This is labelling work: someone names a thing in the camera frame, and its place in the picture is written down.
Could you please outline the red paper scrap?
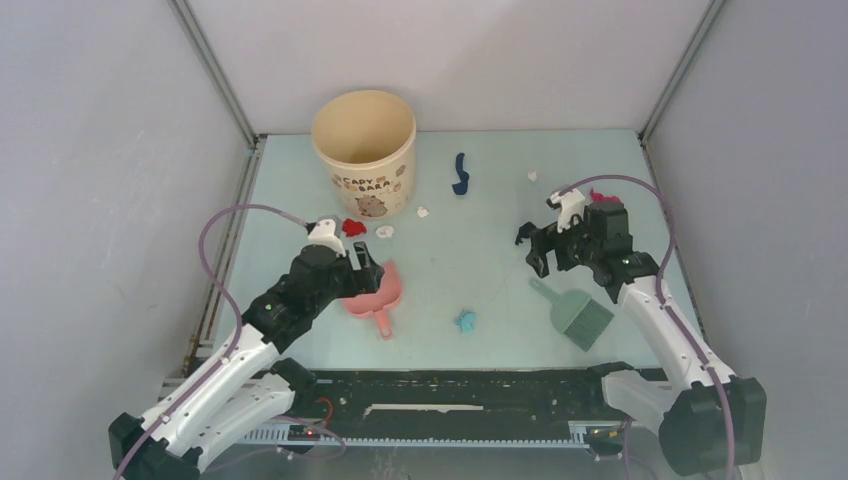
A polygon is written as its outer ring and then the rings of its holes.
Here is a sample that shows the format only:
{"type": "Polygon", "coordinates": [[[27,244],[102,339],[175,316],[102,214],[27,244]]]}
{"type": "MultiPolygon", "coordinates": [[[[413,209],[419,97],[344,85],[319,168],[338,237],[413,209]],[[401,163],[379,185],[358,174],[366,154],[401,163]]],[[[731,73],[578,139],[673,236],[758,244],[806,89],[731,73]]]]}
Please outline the red paper scrap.
{"type": "Polygon", "coordinates": [[[353,219],[345,219],[342,223],[342,232],[346,237],[352,238],[367,233],[367,227],[364,223],[353,219]]]}

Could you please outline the pink plastic dustpan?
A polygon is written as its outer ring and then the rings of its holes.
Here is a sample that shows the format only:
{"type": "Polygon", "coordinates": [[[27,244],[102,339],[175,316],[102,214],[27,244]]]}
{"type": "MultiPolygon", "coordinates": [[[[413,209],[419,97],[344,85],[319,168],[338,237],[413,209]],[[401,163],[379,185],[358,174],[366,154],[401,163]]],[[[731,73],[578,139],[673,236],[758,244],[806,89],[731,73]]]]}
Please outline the pink plastic dustpan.
{"type": "Polygon", "coordinates": [[[383,340],[391,340],[393,330],[389,312],[400,303],[403,288],[396,264],[388,261],[383,268],[384,275],[376,293],[345,298],[342,304],[344,309],[356,318],[373,318],[380,337],[383,340]]]}

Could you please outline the green hand brush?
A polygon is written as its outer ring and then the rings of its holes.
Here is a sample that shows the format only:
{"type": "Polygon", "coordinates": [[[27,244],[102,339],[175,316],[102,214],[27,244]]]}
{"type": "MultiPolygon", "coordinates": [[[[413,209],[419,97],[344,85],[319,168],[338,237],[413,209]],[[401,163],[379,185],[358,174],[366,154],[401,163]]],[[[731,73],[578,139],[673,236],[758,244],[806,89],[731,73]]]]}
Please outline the green hand brush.
{"type": "Polygon", "coordinates": [[[557,293],[541,280],[531,278],[530,287],[550,304],[553,328],[584,352],[588,352],[607,329],[614,313],[581,289],[557,293]]]}

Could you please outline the long dark blue scrap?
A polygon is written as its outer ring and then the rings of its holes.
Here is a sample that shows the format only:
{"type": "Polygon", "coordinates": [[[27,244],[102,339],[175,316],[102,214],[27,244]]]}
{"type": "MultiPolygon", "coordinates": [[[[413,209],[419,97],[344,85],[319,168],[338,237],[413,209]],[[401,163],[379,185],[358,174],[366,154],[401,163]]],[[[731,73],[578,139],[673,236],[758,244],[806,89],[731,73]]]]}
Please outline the long dark blue scrap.
{"type": "Polygon", "coordinates": [[[458,181],[452,185],[452,190],[457,196],[464,196],[468,192],[470,175],[464,168],[465,153],[460,152],[455,157],[455,171],[458,181]]]}

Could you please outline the light blue paper scrap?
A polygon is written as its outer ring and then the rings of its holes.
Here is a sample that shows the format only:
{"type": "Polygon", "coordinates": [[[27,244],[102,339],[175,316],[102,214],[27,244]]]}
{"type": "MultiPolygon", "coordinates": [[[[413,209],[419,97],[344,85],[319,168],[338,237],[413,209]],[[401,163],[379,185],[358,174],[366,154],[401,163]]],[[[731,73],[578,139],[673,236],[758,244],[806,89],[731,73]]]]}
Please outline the light blue paper scrap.
{"type": "Polygon", "coordinates": [[[470,333],[474,330],[477,315],[474,311],[463,310],[457,316],[455,325],[461,333],[470,333]]]}

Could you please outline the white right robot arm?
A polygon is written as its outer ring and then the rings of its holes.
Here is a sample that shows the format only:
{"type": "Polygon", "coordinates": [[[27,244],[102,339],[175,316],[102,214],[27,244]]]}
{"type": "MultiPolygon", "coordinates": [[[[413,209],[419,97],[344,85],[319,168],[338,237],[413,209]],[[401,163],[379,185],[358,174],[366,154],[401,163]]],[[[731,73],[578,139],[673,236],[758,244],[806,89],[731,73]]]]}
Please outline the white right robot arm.
{"type": "Polygon", "coordinates": [[[585,411],[606,418],[619,410],[652,431],[672,470],[682,476],[756,463],[762,455],[767,396],[755,378],[741,378],[698,337],[671,297],[653,257],[633,248],[628,213],[620,202],[583,203],[557,221],[520,226],[529,241],[527,264],[543,289],[547,255],[557,268],[587,267],[596,284],[636,325],[671,388],[633,370],[611,371],[581,392],[585,411]]]}

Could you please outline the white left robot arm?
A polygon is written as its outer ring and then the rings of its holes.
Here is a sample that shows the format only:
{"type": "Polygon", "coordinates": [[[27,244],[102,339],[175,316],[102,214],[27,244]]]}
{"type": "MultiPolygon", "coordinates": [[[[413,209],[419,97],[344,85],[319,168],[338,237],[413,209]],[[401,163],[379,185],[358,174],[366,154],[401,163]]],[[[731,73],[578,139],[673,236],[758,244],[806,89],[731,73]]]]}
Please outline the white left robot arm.
{"type": "Polygon", "coordinates": [[[256,297],[225,344],[139,417],[108,429],[118,479],[197,479],[261,423],[316,403],[315,375],[284,352],[333,301],[376,292],[385,273],[366,243],[342,255],[310,244],[256,297]]]}

